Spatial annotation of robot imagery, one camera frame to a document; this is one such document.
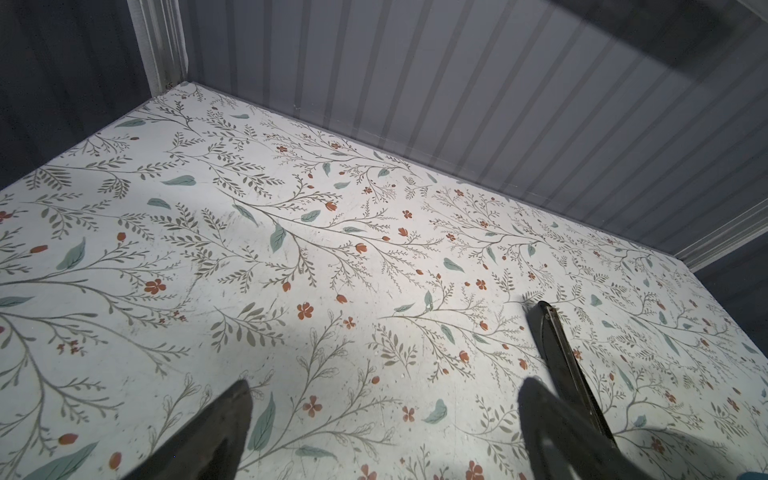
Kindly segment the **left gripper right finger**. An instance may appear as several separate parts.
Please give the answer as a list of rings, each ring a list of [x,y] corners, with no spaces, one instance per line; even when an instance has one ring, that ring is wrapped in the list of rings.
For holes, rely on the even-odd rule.
[[[518,392],[518,406],[535,479],[649,477],[540,380],[524,380]]]

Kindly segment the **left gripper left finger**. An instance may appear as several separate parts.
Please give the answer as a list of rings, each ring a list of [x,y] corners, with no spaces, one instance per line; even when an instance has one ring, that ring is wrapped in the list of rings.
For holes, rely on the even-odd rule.
[[[244,452],[253,402],[245,380],[187,422],[128,479],[233,479]]]

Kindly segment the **black stapler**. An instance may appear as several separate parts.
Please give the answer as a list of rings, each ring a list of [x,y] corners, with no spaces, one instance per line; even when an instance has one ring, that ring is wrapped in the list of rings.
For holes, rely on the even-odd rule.
[[[546,301],[538,301],[529,309],[526,318],[559,397],[604,437],[615,443],[555,308]]]

